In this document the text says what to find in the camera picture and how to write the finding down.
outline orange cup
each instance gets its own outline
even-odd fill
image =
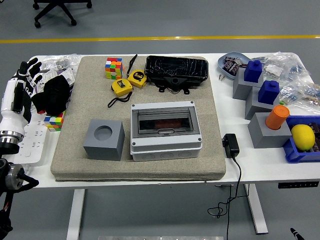
[[[277,105],[266,118],[265,125],[272,130],[278,130],[289,115],[290,111],[286,106]]]

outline white table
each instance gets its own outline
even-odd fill
[[[299,163],[289,164],[285,159],[283,148],[265,148],[255,149],[248,131],[249,120],[245,120],[245,101],[232,98],[233,81],[225,78],[219,81],[220,72],[217,61],[224,53],[202,53],[202,54],[170,54],[171,56],[199,56],[207,59],[209,63],[209,75],[212,85],[212,92],[215,101],[216,112],[219,120],[221,138],[226,133],[235,133],[240,153],[236,157],[237,162],[242,169],[242,184],[250,184],[249,203],[255,222],[257,233],[267,233],[267,226],[264,221],[263,212],[260,206],[259,197],[254,183],[267,182],[303,182],[318,181],[320,179],[319,163]],[[264,56],[266,53],[245,53],[249,58]],[[301,108],[290,106],[291,115],[312,115]],[[110,181],[110,182],[87,182],[87,181],[69,181],[56,182],[50,172],[50,166],[58,142],[59,132],[50,132],[48,136],[48,147],[43,150],[46,152],[46,158],[43,165],[30,167],[28,174],[39,180],[37,188],[73,188],[74,198],[69,222],[69,231],[67,239],[77,239],[80,230],[81,212],[85,189],[101,186],[121,186],[121,185],[149,185],[149,184],[175,184],[183,183],[160,182],[160,181]],[[234,184],[239,178],[239,169],[232,159],[226,158],[226,174],[220,180],[208,181],[218,185]],[[204,183],[204,181],[188,181],[184,183]]]

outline power adapter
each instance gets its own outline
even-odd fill
[[[237,137],[234,133],[226,133],[222,138],[222,146],[224,147],[227,158],[238,156],[240,149]]]

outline lemon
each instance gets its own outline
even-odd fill
[[[301,151],[307,151],[315,144],[315,133],[308,125],[295,125],[291,129],[291,133],[295,146]]]

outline office chair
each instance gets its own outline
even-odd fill
[[[92,8],[91,0],[34,0],[33,8],[35,10],[39,9],[38,3],[44,3],[48,4],[35,18],[34,26],[38,29],[41,27],[40,22],[38,20],[42,18],[44,15],[46,15],[48,12],[50,12],[52,9],[54,9],[56,6],[59,6],[62,8],[62,10],[68,15],[68,17],[71,19],[71,25],[75,26],[77,25],[77,21],[74,19],[74,17],[71,15],[71,13],[68,11],[65,4],[74,4],[74,3],[87,3],[86,7],[88,9]]]

